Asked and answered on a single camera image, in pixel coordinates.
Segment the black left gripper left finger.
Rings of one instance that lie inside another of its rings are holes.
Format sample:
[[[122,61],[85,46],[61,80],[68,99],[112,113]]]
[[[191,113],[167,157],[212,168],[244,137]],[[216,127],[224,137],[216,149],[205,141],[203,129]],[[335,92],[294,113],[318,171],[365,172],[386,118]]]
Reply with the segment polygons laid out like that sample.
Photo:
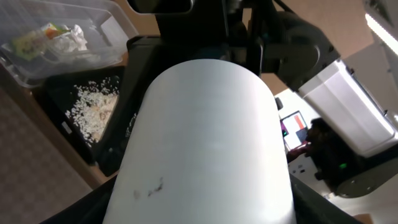
[[[102,224],[116,176],[40,224]]]

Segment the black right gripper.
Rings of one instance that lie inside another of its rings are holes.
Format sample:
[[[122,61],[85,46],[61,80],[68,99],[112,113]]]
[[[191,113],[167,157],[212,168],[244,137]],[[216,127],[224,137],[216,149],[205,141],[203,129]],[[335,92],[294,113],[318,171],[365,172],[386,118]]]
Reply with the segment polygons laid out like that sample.
[[[245,1],[131,0],[138,14],[155,15],[159,35],[127,42],[127,71],[158,75],[184,61],[214,58],[236,63],[259,75],[263,46],[243,23]]]

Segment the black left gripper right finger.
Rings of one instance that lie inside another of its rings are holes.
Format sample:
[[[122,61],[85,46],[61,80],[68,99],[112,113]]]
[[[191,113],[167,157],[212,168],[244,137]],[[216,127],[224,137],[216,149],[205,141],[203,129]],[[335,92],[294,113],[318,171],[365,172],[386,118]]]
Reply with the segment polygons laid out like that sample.
[[[361,224],[290,174],[298,224]]]

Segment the white cup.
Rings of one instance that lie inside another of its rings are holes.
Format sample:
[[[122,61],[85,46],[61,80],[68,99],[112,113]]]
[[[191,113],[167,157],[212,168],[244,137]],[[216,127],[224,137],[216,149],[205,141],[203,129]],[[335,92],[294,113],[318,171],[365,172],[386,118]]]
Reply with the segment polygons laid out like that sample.
[[[105,223],[295,223],[274,96],[248,69],[215,59],[148,87]]]

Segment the white tissue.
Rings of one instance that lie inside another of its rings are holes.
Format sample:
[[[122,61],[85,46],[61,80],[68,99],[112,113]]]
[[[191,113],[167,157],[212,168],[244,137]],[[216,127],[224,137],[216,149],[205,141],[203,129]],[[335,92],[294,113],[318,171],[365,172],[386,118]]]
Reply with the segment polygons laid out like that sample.
[[[79,25],[75,24],[73,27],[61,25],[57,27],[57,30],[60,31],[61,34],[50,41],[53,48],[63,53],[87,50],[86,45],[88,42]]]

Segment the green orange snack wrapper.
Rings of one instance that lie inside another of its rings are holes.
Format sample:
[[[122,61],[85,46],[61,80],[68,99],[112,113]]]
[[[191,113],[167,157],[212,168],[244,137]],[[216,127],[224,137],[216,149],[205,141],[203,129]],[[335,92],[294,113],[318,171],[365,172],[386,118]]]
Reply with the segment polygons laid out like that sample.
[[[33,30],[21,37],[12,39],[11,45],[13,52],[18,57],[30,61],[46,51],[46,41],[68,33],[70,33],[69,28],[61,28],[50,22],[39,30]]]

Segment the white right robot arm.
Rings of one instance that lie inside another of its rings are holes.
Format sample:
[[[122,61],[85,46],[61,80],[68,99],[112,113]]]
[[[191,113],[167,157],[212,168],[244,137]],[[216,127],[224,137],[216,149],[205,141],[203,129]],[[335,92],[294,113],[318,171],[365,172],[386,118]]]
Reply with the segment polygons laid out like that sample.
[[[397,174],[397,115],[382,109],[326,35],[282,1],[130,1],[160,24],[163,68],[217,50],[276,74],[317,113],[308,132],[317,172],[336,195],[362,197]]]

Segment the seated person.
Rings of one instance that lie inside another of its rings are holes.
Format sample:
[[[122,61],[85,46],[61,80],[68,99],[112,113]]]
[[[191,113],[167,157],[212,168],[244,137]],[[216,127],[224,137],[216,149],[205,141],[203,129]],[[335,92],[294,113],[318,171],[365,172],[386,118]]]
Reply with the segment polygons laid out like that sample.
[[[354,163],[354,155],[338,134],[324,121],[316,118],[305,138],[307,145],[287,153],[287,162],[292,162],[302,154],[310,157],[317,167],[317,180],[337,184],[348,176]]]

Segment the brown serving tray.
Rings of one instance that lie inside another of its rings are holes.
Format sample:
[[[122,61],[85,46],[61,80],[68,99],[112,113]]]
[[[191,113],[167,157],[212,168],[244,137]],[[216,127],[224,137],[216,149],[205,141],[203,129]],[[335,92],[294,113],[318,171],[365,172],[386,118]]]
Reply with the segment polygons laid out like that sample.
[[[1,92],[1,223],[40,223],[91,187]]]

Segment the computer monitor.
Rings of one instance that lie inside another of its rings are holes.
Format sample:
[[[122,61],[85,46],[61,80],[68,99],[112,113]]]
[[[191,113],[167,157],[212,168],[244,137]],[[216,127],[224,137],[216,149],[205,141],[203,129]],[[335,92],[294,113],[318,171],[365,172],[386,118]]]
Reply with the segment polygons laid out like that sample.
[[[282,136],[288,151],[304,147],[308,126],[300,111],[296,111],[280,120]]]

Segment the black rectangular tray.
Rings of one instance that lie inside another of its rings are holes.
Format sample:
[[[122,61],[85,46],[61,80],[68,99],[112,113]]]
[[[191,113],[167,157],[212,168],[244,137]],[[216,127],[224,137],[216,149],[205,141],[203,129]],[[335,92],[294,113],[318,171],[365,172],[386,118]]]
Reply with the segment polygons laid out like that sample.
[[[33,92],[76,152],[107,177],[119,169],[161,44],[158,36],[134,37],[126,66],[57,75]]]

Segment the rice and nuts pile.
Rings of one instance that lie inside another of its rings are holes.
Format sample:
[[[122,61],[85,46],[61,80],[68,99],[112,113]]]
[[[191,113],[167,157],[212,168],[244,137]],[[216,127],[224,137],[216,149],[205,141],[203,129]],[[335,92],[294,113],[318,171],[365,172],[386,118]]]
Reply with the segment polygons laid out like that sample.
[[[118,77],[106,77],[72,86],[71,94],[76,100],[65,115],[77,127],[89,147],[98,143],[103,136],[118,102],[118,85]]]

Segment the clear plastic bin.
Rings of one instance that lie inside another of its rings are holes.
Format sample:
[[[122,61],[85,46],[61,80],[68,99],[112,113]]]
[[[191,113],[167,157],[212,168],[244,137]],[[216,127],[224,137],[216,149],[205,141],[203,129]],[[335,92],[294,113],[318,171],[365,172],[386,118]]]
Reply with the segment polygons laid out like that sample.
[[[137,34],[114,1],[1,0],[1,68],[25,87],[117,64]]]

